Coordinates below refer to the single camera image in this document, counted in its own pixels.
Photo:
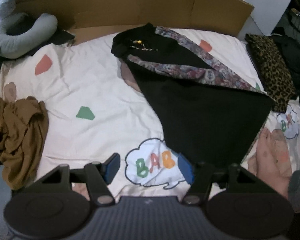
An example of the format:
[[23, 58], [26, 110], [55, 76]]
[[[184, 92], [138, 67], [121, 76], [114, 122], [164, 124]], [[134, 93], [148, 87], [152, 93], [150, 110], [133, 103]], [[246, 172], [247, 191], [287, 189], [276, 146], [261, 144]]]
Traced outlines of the brown cardboard sheet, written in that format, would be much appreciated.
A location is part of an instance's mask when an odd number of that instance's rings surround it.
[[80, 44], [147, 23], [236, 36], [253, 8], [243, 0], [26, 0], [15, 9], [55, 15]]

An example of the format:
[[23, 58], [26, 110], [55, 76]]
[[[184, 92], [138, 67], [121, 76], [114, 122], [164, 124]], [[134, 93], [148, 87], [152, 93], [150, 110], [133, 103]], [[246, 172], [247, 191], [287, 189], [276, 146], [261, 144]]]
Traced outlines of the black clothes pile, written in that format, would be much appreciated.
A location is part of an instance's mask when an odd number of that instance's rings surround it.
[[284, 27], [276, 27], [271, 34], [271, 38], [283, 57], [297, 94], [300, 97], [300, 43], [287, 36]]

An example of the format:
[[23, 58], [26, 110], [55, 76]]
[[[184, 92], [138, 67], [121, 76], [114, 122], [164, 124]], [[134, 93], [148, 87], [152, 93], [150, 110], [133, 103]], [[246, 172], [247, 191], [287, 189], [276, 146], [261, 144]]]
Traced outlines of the grey neck pillow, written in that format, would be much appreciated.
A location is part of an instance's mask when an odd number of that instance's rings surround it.
[[57, 30], [57, 18], [54, 15], [43, 13], [28, 31], [19, 35], [9, 35], [8, 30], [20, 23], [26, 16], [26, 13], [20, 12], [1, 21], [0, 57], [17, 59], [47, 41]]

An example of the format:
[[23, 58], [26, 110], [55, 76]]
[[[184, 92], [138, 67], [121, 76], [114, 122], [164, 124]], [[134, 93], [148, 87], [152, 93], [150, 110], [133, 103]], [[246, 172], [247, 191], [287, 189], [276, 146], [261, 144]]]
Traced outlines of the brown crumpled garment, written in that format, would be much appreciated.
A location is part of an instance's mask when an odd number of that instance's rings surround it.
[[12, 190], [34, 179], [49, 128], [44, 102], [29, 96], [16, 102], [0, 98], [0, 165]]

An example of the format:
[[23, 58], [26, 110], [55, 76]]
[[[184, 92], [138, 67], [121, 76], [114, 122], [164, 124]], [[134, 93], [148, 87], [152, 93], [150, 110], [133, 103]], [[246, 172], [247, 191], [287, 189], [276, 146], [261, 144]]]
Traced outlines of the black floral trim garment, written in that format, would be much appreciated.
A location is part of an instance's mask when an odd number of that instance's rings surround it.
[[146, 24], [117, 34], [123, 61], [158, 116], [169, 148], [191, 163], [240, 163], [273, 99], [184, 35]]

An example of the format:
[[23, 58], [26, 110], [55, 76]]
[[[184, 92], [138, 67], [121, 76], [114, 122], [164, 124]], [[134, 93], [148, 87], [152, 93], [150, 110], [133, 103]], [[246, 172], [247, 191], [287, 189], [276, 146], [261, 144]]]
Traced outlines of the white patterned bed sheet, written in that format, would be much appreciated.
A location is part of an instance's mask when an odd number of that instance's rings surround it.
[[[194, 43], [207, 42], [209, 54], [256, 89], [261, 81], [237, 38], [210, 31], [174, 29]], [[83, 168], [104, 162], [113, 153], [120, 169], [109, 189], [121, 196], [178, 196], [190, 185], [169, 152], [161, 123], [144, 96], [121, 77], [120, 63], [110, 52], [115, 34], [65, 47], [44, 46], [34, 56], [3, 63], [0, 97], [12, 101], [35, 97], [49, 115], [42, 158], [35, 180], [56, 166]], [[300, 170], [300, 105], [290, 100], [286, 113], [270, 112], [265, 127], [279, 144], [283, 175]]]

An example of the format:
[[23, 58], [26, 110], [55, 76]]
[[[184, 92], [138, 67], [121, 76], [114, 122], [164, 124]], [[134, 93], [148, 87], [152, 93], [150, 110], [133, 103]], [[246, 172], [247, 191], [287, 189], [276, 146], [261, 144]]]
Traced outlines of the leopard print garment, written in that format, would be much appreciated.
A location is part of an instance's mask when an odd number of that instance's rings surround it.
[[298, 94], [275, 41], [255, 34], [247, 34], [245, 41], [264, 90], [275, 101], [273, 111], [286, 113], [289, 101]]

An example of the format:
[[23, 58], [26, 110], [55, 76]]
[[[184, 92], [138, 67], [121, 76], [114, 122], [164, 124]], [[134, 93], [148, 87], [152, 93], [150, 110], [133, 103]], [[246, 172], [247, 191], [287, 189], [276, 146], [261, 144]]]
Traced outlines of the bare foot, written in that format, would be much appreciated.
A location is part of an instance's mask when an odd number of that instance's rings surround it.
[[292, 176], [289, 151], [281, 130], [264, 128], [257, 140], [256, 153], [248, 160], [248, 171], [276, 192], [288, 197]]

